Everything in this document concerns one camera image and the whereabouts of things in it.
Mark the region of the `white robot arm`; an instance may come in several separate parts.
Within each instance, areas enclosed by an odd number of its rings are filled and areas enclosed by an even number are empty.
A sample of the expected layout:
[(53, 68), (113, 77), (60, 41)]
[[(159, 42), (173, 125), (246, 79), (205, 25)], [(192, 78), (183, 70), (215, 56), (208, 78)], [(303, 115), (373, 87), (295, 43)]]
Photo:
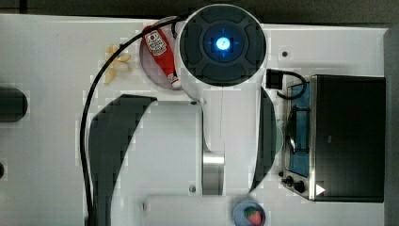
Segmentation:
[(233, 5), (200, 8), (175, 40), (160, 24), (142, 44), (165, 72), (163, 87), (123, 94), (91, 121), (94, 212), (89, 226), (143, 226), (149, 198), (245, 197), (275, 157), (276, 118), (263, 89), (267, 38)]

